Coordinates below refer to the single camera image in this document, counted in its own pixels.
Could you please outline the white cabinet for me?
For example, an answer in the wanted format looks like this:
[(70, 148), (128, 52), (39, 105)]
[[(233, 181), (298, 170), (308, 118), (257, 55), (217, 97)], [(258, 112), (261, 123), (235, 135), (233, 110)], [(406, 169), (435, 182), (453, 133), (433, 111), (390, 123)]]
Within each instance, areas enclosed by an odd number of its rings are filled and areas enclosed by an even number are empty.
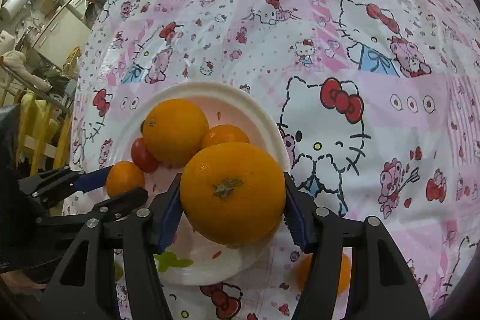
[(41, 29), (32, 48), (56, 67), (62, 68), (75, 48), (86, 46), (90, 28), (82, 18), (87, 7), (86, 0), (69, 0)]

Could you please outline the green grape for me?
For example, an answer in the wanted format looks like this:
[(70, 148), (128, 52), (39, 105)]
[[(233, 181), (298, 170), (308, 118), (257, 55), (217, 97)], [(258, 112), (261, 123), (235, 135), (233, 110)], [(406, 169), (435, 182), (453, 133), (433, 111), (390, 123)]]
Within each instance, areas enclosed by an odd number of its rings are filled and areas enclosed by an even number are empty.
[(114, 271), (115, 271), (114, 273), (115, 281), (118, 282), (124, 275), (124, 271), (123, 271), (123, 268), (117, 262), (114, 262)]

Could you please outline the Hello Kitty pink bedsheet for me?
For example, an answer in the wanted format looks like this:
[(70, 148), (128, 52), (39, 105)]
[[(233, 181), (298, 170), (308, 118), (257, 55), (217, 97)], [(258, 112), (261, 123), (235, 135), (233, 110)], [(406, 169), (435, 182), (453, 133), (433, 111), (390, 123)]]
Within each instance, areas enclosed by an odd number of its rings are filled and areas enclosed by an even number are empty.
[(460, 304), (479, 251), (473, 0), (106, 0), (79, 68), (73, 168), (112, 163), (166, 88), (228, 85), (318, 205), (385, 224), (431, 315), (479, 317)]

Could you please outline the small orange mandarin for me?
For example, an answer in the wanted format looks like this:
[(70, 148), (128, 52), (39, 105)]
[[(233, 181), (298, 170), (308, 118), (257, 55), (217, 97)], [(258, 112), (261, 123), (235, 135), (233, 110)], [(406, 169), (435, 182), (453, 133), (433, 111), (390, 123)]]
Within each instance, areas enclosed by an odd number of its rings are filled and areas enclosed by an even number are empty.
[(249, 143), (250, 139), (240, 128), (231, 124), (222, 124), (208, 130), (202, 138), (201, 148), (205, 149), (210, 146), (231, 142)]

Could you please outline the pink strawberry plate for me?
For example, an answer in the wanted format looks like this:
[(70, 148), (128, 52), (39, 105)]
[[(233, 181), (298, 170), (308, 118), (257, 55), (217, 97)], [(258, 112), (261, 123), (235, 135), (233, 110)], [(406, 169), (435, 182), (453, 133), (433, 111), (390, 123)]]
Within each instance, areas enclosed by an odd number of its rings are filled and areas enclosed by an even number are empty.
[(187, 82), (156, 93), (128, 119), (110, 163), (127, 160), (140, 126), (158, 103), (184, 99), (199, 107), (212, 127), (231, 125), (249, 138), (203, 149), (186, 167), (159, 167), (145, 177), (151, 196), (178, 178), (184, 213), (172, 242), (155, 263), (163, 283), (209, 285), (253, 265), (281, 222), (285, 198), (280, 174), (290, 162), (277, 125), (240, 89), (214, 82)]

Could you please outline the red cherry tomato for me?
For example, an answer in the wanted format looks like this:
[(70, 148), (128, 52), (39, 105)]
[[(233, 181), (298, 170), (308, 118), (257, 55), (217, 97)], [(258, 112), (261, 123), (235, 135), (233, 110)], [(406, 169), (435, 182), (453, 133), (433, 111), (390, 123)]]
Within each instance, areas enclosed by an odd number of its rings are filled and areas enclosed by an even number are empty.
[(160, 163), (147, 150), (145, 141), (142, 137), (134, 140), (130, 149), (130, 155), (133, 163), (144, 173), (153, 173), (160, 165)]

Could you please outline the yellow wooden rail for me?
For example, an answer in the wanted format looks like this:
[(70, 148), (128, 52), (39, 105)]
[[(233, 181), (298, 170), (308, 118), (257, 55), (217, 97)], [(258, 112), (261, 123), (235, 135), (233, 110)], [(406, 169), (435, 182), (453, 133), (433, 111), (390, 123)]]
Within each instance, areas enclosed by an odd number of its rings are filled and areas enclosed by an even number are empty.
[(72, 113), (64, 113), (56, 102), (41, 99), (36, 93), (27, 90), (19, 98), (20, 120), (18, 152), (16, 162), (28, 163), (28, 175), (48, 171), (68, 163)]

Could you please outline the large orange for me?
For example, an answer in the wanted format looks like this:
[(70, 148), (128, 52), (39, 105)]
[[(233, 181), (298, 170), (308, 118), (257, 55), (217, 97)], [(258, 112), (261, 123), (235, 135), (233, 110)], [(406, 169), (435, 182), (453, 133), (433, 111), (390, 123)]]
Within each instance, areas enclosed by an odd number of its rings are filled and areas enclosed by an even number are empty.
[(181, 168), (201, 149), (209, 123), (196, 104), (178, 98), (158, 103), (142, 129), (148, 152), (166, 167)]

